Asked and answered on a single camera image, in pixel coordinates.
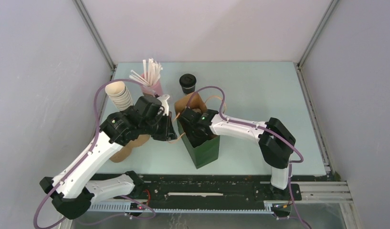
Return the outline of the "green paper bag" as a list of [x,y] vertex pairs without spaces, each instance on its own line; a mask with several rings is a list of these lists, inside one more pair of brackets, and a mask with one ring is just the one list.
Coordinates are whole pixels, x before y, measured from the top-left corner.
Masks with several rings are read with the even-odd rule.
[[219,157],[220,137],[217,135],[195,135],[194,128],[184,120],[187,111],[195,112],[200,117],[208,111],[206,104],[198,93],[190,93],[177,100],[174,104],[178,125],[178,133],[182,139],[194,166],[199,169]]

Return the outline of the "black cup lid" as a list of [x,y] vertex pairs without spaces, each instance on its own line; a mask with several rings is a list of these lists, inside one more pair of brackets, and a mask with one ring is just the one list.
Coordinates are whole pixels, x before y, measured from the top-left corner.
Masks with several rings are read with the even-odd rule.
[[197,79],[193,74],[186,73],[179,78],[179,84],[184,88],[191,88],[196,85]]

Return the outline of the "black sleeved paper cup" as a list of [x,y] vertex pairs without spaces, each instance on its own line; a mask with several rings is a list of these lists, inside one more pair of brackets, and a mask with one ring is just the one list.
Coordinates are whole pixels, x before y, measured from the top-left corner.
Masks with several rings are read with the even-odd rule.
[[193,85],[191,87],[184,87],[184,86],[182,86],[181,88],[182,88],[183,94],[184,95],[188,95],[190,93],[195,92],[196,85]]

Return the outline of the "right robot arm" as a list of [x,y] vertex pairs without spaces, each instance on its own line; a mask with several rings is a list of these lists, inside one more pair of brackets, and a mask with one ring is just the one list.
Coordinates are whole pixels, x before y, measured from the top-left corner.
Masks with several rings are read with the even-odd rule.
[[267,122],[248,121],[224,115],[216,110],[198,112],[185,108],[178,116],[187,138],[199,146],[217,135],[249,140],[257,144],[264,161],[271,167],[270,193],[283,199],[289,193],[289,160],[295,137],[277,118]]

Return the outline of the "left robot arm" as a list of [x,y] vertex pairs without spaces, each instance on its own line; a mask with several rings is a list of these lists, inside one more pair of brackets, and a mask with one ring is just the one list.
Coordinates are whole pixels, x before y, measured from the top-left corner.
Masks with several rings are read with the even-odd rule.
[[97,202],[117,196],[139,198],[144,182],[134,171],[107,180],[92,177],[110,157],[141,135],[157,141],[177,139],[169,99],[167,94],[144,95],[126,110],[110,114],[73,163],[55,177],[44,177],[40,186],[52,198],[55,209],[67,219],[76,219]]

